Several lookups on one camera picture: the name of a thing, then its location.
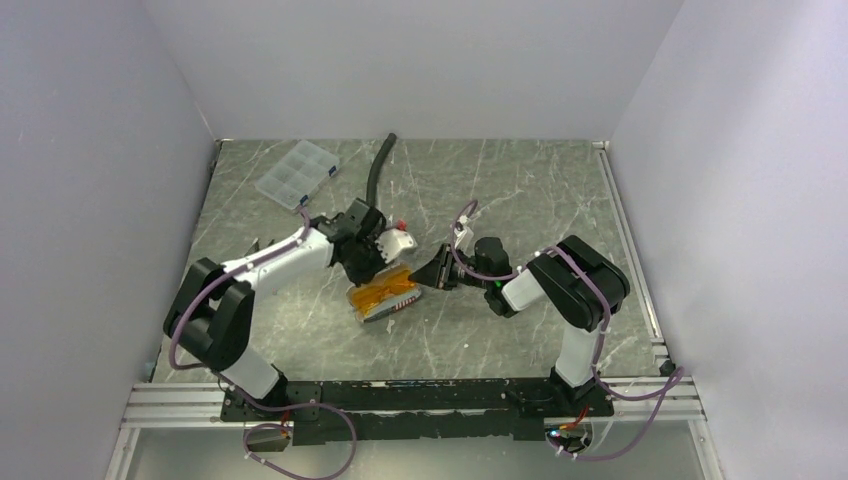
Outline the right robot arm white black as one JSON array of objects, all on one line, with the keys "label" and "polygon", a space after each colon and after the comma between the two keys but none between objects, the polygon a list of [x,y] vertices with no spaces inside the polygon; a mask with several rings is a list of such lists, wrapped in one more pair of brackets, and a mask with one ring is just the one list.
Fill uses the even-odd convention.
[{"label": "right robot arm white black", "polygon": [[622,270],[575,235],[519,270],[497,237],[477,240],[471,256],[445,243],[410,280],[445,291],[460,284],[479,288],[489,308],[506,318],[549,302],[566,323],[549,391],[552,406],[564,415],[577,413],[596,389],[593,370],[603,324],[630,293]]}]

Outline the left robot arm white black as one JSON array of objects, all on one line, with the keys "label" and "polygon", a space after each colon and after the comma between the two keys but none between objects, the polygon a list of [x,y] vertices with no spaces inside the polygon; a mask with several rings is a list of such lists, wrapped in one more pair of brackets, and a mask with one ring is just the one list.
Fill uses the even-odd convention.
[{"label": "left robot arm white black", "polygon": [[223,263],[202,258],[192,264],[163,325],[173,370],[205,368],[221,376],[263,420],[284,411],[288,380],[249,344],[259,301],[335,265],[354,285],[367,284],[416,245],[361,199],[331,218],[300,215],[302,226],[281,242]]}]

